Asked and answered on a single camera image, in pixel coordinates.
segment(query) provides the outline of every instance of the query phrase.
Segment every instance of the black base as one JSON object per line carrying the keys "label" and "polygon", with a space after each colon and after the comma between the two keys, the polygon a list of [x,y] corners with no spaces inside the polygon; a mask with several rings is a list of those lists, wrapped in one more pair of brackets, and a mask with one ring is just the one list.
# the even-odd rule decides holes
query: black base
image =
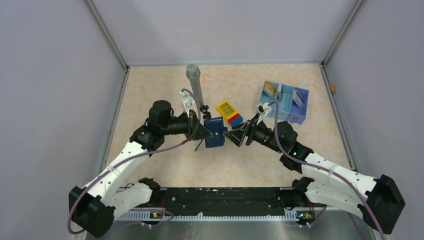
{"label": "black base", "polygon": [[282,216],[285,208],[310,207],[309,201],[291,187],[168,187],[161,188],[156,200],[138,208],[161,208],[175,216]]}

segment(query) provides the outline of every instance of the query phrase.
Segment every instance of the small brown object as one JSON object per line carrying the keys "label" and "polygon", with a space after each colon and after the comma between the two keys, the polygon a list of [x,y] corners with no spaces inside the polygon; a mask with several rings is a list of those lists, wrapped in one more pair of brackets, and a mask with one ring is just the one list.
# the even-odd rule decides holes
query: small brown object
{"label": "small brown object", "polygon": [[330,84],[330,92],[332,94],[335,94],[336,93],[336,86],[334,84]]}

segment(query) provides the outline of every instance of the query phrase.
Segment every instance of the blue box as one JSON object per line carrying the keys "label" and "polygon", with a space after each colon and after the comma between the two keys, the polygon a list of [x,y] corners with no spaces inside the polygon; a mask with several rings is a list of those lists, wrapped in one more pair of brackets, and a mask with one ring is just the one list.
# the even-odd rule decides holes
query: blue box
{"label": "blue box", "polygon": [[221,147],[225,143],[224,133],[228,128],[224,126],[222,116],[211,118],[203,122],[204,127],[213,133],[213,137],[205,138],[204,145],[207,149]]}
{"label": "blue box", "polygon": [[287,122],[301,125],[306,119],[306,113],[308,110],[309,90],[299,88],[299,87],[295,87],[294,90],[296,90],[302,97],[304,101],[303,107],[299,108],[292,98],[290,114],[287,117]]}
{"label": "blue box", "polygon": [[264,90],[262,90],[259,98],[259,103],[271,103],[273,101],[277,101],[279,95],[281,95],[281,101],[278,101],[278,110],[276,110],[276,105],[272,105],[272,111],[267,115],[267,117],[275,118],[275,115],[278,114],[278,120],[286,121],[289,117],[290,109],[292,107],[293,93],[295,87],[271,81],[270,83],[278,90],[279,93],[273,99],[268,96],[268,94],[266,94]]}

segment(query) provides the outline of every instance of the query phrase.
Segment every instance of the white wall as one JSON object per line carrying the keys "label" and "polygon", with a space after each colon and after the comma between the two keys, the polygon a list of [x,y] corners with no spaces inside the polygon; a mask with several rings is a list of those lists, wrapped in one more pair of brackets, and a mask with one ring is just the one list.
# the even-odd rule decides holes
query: white wall
{"label": "white wall", "polygon": [[69,239],[123,76],[82,0],[0,1],[0,239]]}
{"label": "white wall", "polygon": [[129,65],[319,62],[355,0],[95,0]]}
{"label": "white wall", "polygon": [[392,177],[406,207],[396,239],[423,239],[424,1],[367,1],[330,80],[365,174]]}

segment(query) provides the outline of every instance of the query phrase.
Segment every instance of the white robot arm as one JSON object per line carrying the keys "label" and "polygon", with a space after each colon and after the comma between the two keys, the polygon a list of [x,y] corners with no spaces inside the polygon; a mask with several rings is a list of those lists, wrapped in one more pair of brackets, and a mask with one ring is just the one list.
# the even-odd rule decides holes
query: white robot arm
{"label": "white robot arm", "polygon": [[298,134],[286,121],[277,123],[275,120],[274,130],[268,128],[262,120],[272,112],[270,105],[267,102],[258,104],[258,113],[252,119],[233,126],[233,130],[224,135],[239,147],[247,138],[247,146],[257,142],[278,153],[284,152],[280,162],[305,176],[295,180],[293,187],[311,203],[355,214],[376,230],[375,222],[378,222],[383,233],[391,234],[405,207],[393,179],[385,175],[380,178],[363,175],[325,159],[297,142]]}
{"label": "white robot arm", "polygon": [[[83,188],[75,186],[70,191],[70,233],[78,233],[70,227],[73,221],[95,237],[104,235],[120,215],[147,203],[152,197],[153,189],[159,186],[144,178],[131,188],[117,193],[129,175],[149,159],[149,155],[177,148],[187,141],[214,136],[200,124],[196,113],[189,110],[195,102],[193,97],[185,93],[182,95],[181,103],[185,112],[180,116],[173,116],[174,110],[169,102],[155,101],[145,123],[132,134],[129,142],[110,165]],[[165,135],[177,134],[185,134],[187,139],[179,145],[158,150],[165,141]]]}

